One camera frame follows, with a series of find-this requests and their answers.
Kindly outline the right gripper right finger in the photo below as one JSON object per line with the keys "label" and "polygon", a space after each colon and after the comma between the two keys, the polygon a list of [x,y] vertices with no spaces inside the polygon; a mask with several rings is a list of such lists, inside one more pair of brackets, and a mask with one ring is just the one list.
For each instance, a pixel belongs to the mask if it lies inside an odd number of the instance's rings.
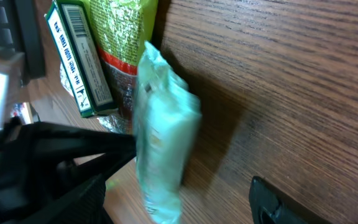
{"label": "right gripper right finger", "polygon": [[259,176],[253,176],[249,203],[254,224],[330,224]]}

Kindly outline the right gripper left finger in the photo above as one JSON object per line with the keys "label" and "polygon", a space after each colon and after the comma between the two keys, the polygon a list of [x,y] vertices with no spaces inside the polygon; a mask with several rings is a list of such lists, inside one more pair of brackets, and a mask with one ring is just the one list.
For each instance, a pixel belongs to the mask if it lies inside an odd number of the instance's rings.
{"label": "right gripper left finger", "polygon": [[128,134],[12,118],[0,129],[0,223],[111,223],[106,181],[134,157]]}

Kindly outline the teal tissue packet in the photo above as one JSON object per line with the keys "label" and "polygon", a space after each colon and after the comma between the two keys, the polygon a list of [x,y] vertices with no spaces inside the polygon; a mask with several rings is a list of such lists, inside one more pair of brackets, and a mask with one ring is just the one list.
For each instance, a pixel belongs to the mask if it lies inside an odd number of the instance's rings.
{"label": "teal tissue packet", "polygon": [[189,92],[150,42],[138,64],[132,117],[135,170],[144,206],[155,223],[179,223],[180,185],[201,121],[200,100]]}

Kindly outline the green white medicine box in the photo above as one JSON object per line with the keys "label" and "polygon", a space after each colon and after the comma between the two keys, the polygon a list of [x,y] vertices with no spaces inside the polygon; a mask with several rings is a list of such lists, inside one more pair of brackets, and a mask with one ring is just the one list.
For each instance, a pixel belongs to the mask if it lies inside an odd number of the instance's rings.
{"label": "green white medicine box", "polygon": [[52,1],[45,20],[81,117],[107,116],[117,111],[84,4]]}

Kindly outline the green snack bag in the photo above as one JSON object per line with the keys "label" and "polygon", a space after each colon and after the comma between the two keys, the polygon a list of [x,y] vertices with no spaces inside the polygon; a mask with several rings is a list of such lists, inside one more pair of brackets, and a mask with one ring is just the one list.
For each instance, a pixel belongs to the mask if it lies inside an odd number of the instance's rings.
{"label": "green snack bag", "polygon": [[132,132],[133,95],[139,60],[152,37],[157,0],[54,1],[83,8],[117,108],[98,121],[110,132]]}

